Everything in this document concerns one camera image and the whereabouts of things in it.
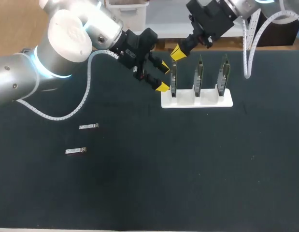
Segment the white box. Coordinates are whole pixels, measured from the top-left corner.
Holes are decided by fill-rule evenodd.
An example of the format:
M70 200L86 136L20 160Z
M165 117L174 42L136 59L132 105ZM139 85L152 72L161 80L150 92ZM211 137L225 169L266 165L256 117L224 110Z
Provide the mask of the white box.
M146 7L149 2L132 5L111 5L109 0L106 0L105 3L106 8L123 21L124 31L128 29L131 31L145 30Z

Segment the small metal piece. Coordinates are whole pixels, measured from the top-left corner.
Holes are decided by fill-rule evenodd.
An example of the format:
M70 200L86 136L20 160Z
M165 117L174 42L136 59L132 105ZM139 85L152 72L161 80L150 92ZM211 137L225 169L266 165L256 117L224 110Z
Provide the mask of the small metal piece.
M97 128L97 127L99 127L98 123L96 123L96 124L89 124L89 125L82 125L82 126L80 126L80 130L90 129L90 128Z
M193 81L194 94L196 97L199 97L201 91L202 77L203 77L203 62L202 62L202 56L200 56L199 64L194 71L194 81Z
M101 43L104 43L104 38L102 36L98 37L98 42L101 44Z
M176 98L176 89L177 89L177 64L173 60L171 68L171 94L173 98Z
M87 151L86 147L74 148L66 150L66 154L84 153Z
M227 55L225 54L222 57L222 64L219 70L218 80L217 80L217 89L220 97L224 96L227 82L228 82L228 77L230 74L230 68L231 68L230 62L228 60Z

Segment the white cable chain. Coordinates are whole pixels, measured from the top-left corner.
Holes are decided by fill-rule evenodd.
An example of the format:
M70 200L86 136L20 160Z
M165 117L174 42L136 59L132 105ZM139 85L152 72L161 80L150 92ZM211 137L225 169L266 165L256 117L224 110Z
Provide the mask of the white cable chain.
M99 51L95 51L93 52L90 57L89 57L89 60L88 60L88 69L87 69L87 87L86 87L86 91L85 91L85 94L83 96L83 99L81 100L81 102L79 103L79 105L76 107L75 110L73 110L71 113L69 113L68 115L66 116L63 116L63 117L52 117L52 116L49 116L49 115L46 115L44 113L42 113L41 111L39 111L38 109L36 109L35 107L33 107L32 105L30 105L29 103L27 103L26 101L24 100L17 100L17 102L23 104L25 107L27 107L28 109L32 110L33 112L35 112L36 114L40 115L41 117L44 117L48 120L52 120L52 121L63 121L65 119L68 119L70 117L72 117L74 114L76 114L81 108L82 106L84 105L86 99L87 99L87 96L88 96L88 93L90 91L90 84L91 84L91 62L92 62L92 59L95 55L98 55L98 54L107 54L115 59L118 59L118 55L115 54L114 52L111 52L109 50L99 50Z
M248 59L248 65L247 65L247 44L246 44L246 34L247 34L247 28L246 28L246 22L243 20L242 25L243 25L243 64L244 64L244 76L246 79L248 79L251 76L251 70L252 70L252 64L253 64L253 59L256 51L256 46L257 43L259 42L262 33L265 31L265 29L268 27L268 25L275 20L276 18L280 16L289 16L289 17L294 17L299 21L299 15L296 14L293 11L280 11L275 14L273 14L271 17L269 17L265 23L261 26L260 30L257 32L256 37L254 39L254 42L252 44L252 48L249 54L249 59Z
M261 13L261 9L258 9L256 12L252 14L250 19L247 42L246 42L248 50L251 49L252 43L254 41L254 36L256 33L256 27L259 21L260 13Z

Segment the silver metal part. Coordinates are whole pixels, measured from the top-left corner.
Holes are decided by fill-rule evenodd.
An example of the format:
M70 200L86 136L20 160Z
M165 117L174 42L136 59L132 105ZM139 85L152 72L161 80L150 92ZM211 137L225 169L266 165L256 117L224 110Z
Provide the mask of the silver metal part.
M123 22L110 12L104 5L96 7L95 13L89 18L86 29L92 45L98 50L111 48L119 39Z
M171 94L173 98L176 98L176 90L177 90L177 64L176 61L173 60L172 68L171 68Z
M81 65L59 55L50 44L47 33L37 48L37 57L47 70L60 76L71 75Z
M194 87L194 94L196 97L199 97L201 86L202 86L202 77L203 77L203 62L202 57L199 57L199 63L197 68L194 71L194 81L193 81L193 87Z
M86 147L74 148L66 150L66 154L84 153L87 151Z
M259 4L255 0L224 0L231 10L243 19L249 18L257 9Z
M121 35L123 22L98 0L49 0L44 7L49 18L59 10L69 10L82 21L98 50L111 48Z
M225 54L222 58L222 64L219 70L217 79L217 89L220 97L224 96L225 89L227 87L228 77L230 74L230 62L227 55Z
M80 130L90 129L90 128L97 128L97 127L99 127L98 123L96 123L96 124L89 124L89 125L82 125L82 126L80 126Z
M37 72L29 56L0 57L0 106L30 95L36 82Z

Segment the metal bracket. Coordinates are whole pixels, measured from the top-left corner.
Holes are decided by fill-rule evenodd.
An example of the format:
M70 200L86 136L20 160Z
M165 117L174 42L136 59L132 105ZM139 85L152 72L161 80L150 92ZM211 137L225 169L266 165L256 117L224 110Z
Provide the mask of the metal bracket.
M228 60L227 55L225 54L222 57L221 68L219 70L218 79L217 79L217 88L220 97L224 96L225 89L228 82L228 76L230 74L230 62Z
M203 77L203 61L202 61L202 56L200 56L198 66L194 71L194 80L193 80L194 95L196 97L199 97L200 95L201 86L202 86L202 77Z
M172 98L176 98L177 91L177 64L176 61L173 60L171 67L171 87L170 91L172 94Z

